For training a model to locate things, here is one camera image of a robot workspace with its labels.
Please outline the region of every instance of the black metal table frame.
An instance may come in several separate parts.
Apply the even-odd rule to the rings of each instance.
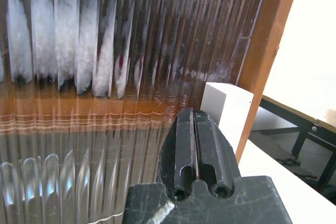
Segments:
[[[265,110],[285,119],[286,121],[295,124],[298,128],[291,131],[300,132],[297,140],[292,149],[292,155],[298,157],[302,146],[306,139],[309,139],[320,146],[330,150],[332,155],[323,170],[320,179],[317,182],[316,190],[324,195],[326,198],[332,198],[336,196],[336,188],[326,189],[334,171],[336,170],[336,133],[332,132],[324,127],[316,125],[315,123],[302,118],[301,116],[288,111],[277,104],[270,101],[262,99],[260,102],[260,107]]]

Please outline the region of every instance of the wooden frame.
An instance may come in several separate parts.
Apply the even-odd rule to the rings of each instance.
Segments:
[[[264,0],[260,7],[250,46],[237,81],[239,87],[254,94],[236,152],[238,162],[252,129],[292,2],[293,0]]]

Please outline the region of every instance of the ribbed glass panel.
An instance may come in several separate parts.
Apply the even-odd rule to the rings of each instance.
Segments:
[[[0,0],[0,224],[120,223],[262,0]]]

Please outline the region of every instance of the white surface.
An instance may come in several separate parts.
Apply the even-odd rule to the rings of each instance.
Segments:
[[[253,131],[297,127],[296,125],[259,107],[253,123]]]
[[[331,3],[294,0],[264,95],[336,126],[336,5]]]
[[[247,141],[239,163],[243,177],[270,176],[294,224],[335,223],[336,206]]]
[[[210,114],[236,153],[253,94],[228,83],[208,82],[201,110]]]

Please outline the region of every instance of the clamp jaw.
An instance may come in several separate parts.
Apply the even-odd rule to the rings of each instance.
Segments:
[[[242,178],[232,147],[202,111],[177,115],[156,181],[129,188],[123,223],[292,223],[271,178]]]

